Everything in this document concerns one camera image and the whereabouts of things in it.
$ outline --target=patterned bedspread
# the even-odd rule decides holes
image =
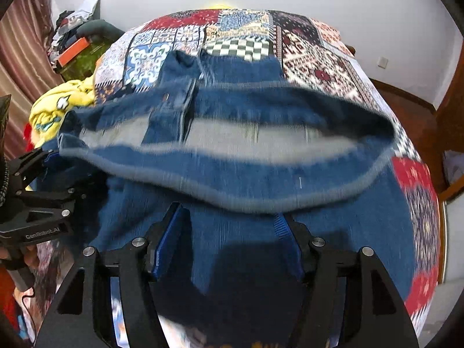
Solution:
[[[95,73],[98,102],[110,100],[124,85],[131,84],[136,91],[154,87],[169,51],[196,55],[202,48],[212,55],[249,61],[275,56],[288,81],[391,117],[397,131],[394,171],[409,203],[414,229],[416,272],[405,304],[419,334],[438,278],[437,196],[427,166],[393,111],[342,43],[340,33],[317,20],[277,10],[188,10],[170,14],[129,30],[106,52]],[[47,265],[42,265],[38,273],[39,297],[34,301],[38,304],[33,305],[40,311],[34,318],[36,326],[61,282],[62,268],[69,267],[62,261],[62,248],[42,244],[39,252]],[[118,319],[117,305],[114,312]]]

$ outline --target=wooden floor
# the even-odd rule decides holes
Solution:
[[[422,160],[428,165],[435,191],[447,188],[442,166],[437,122],[430,110],[408,99],[379,89],[380,94],[400,120]]]

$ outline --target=pile of clothes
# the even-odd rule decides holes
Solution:
[[[95,17],[95,12],[99,1],[84,0],[77,10],[65,10],[59,15],[52,44],[47,51],[53,69],[57,69],[59,56],[75,42],[73,38],[76,35],[78,27],[92,19],[98,18]]]

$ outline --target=yellow fabric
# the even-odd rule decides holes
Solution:
[[[35,147],[54,138],[64,114],[75,106],[88,106],[95,100],[93,76],[84,81],[72,80],[47,91],[32,105],[29,124],[32,133],[39,134]]]
[[[226,3],[215,3],[213,5],[208,5],[205,9],[236,9],[236,7]]]

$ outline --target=red patterned fabric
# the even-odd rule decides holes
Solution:
[[[431,300],[438,279],[438,266],[429,273],[419,273],[412,280],[411,290],[405,305],[409,315],[424,308]]]
[[[408,201],[414,228],[416,273],[405,302],[408,313],[412,315],[432,300],[438,281],[438,199],[425,164],[409,158],[393,158],[392,163]]]
[[[142,31],[151,29],[167,29],[175,27],[183,27],[186,25],[206,25],[208,23],[217,23],[219,18],[218,9],[204,10],[187,10],[178,13],[168,14],[160,18],[156,18],[147,23]]]

